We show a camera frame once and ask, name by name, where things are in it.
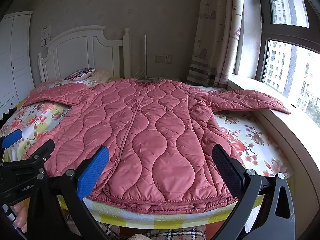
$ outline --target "bed post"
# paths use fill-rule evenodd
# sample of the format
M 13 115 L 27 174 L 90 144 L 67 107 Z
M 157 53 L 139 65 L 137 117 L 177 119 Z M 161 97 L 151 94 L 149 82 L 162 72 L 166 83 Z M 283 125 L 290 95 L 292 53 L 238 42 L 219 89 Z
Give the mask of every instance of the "bed post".
M 43 66 L 42 66 L 41 60 L 43 60 L 43 58 L 41 57 L 41 53 L 39 53 L 38 54 L 38 66 L 39 66 L 39 70 L 40 70 L 41 82 L 45 82 L 44 71 L 43 71 Z
M 129 28 L 124 29 L 122 37 L 124 78 L 131 78 L 131 37 Z

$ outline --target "wardrobe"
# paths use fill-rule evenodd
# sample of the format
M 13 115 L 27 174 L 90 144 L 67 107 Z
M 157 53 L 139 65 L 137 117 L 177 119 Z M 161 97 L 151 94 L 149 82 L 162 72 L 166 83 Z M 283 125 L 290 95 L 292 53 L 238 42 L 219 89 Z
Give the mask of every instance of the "wardrobe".
M 29 57 L 31 14 L 7 14 L 0 22 L 0 116 L 34 88 Z

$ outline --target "window sill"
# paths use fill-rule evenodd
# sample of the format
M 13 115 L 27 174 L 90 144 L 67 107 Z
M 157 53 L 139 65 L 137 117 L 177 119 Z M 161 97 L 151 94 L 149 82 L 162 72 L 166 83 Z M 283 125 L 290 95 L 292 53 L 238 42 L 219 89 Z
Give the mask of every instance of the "window sill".
M 271 109 L 255 112 L 257 119 L 273 135 L 294 170 L 297 237 L 306 229 L 320 203 L 320 154 L 317 143 L 320 128 L 276 90 L 255 79 L 231 75 L 228 90 L 251 89 L 273 96 L 291 112 Z

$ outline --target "bed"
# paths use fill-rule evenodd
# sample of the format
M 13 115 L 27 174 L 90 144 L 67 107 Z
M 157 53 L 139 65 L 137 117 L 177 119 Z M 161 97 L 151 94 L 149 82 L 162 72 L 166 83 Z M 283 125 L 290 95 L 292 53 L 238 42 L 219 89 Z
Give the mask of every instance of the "bed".
M 84 67 L 109 71 L 112 78 L 131 77 L 129 29 L 125 29 L 122 40 L 108 41 L 103 36 L 104 28 L 104 26 L 74 28 L 47 44 L 48 55 L 45 58 L 39 55 L 38 60 L 42 81 L 49 82 L 43 87 L 63 85 L 61 79 Z M 75 83 L 82 83 L 88 87 L 97 84 L 91 79 Z M 203 87 L 200 89 L 215 90 Z M 68 115 L 70 109 L 70 106 L 50 101 L 20 107 L 0 130 L 1 136 L 16 129 L 21 129 L 23 132 L 23 138 L 6 150 L 4 161 L 28 158 L 27 150 L 56 127 Z M 217 112 L 215 116 L 221 132 L 234 145 L 237 152 L 242 153 L 240 157 L 246 168 L 253 168 L 258 174 L 265 176 L 283 172 L 287 178 L 292 178 L 293 171 L 281 149 L 251 113 Z M 63 199 L 59 200 L 61 206 L 66 208 Z M 259 205 L 260 202 L 261 199 L 257 200 L 256 204 Z M 235 205 L 233 203 L 203 213 L 149 215 L 89 199 L 86 199 L 85 203 L 97 221 L 146 229 L 184 228 L 221 221 L 229 215 Z

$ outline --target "hand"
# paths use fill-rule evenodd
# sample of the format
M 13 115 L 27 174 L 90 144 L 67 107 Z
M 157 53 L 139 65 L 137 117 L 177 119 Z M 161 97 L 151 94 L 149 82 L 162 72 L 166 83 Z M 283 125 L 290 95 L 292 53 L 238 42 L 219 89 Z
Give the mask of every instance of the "hand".
M 29 199 L 21 201 L 20 203 L 14 205 L 13 208 L 18 213 L 15 221 L 16 225 L 23 233 L 25 233 L 27 231 Z

